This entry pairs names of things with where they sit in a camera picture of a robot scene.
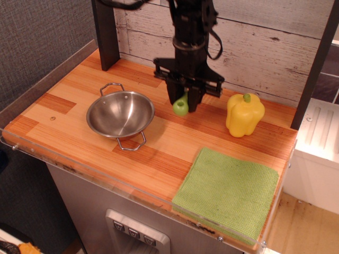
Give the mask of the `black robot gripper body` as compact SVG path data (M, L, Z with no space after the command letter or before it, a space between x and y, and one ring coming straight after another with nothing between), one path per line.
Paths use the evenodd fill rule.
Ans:
M205 87L206 93L215 97L222 95L223 76L213 71L207 64L208 49L201 45L174 44L174 58L155 58L155 76L166 78L185 78L185 87Z

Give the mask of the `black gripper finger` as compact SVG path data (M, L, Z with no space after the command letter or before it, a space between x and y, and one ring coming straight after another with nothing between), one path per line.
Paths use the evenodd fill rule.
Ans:
M170 104L173 105L185 92L186 79L185 78L166 78L167 93Z
M188 90L188 105L189 112L195 112L198 104L201 103L204 94L206 93L205 87L192 86Z

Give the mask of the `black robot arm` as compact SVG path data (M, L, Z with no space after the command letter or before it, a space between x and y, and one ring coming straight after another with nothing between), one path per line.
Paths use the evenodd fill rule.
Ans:
M154 74L166 82L171 104L186 95L189 112L195 112L205 94L222 95L225 79L207 64L209 37L221 42L213 31L218 13L212 1L170 1L169 8L175 57L155 58Z

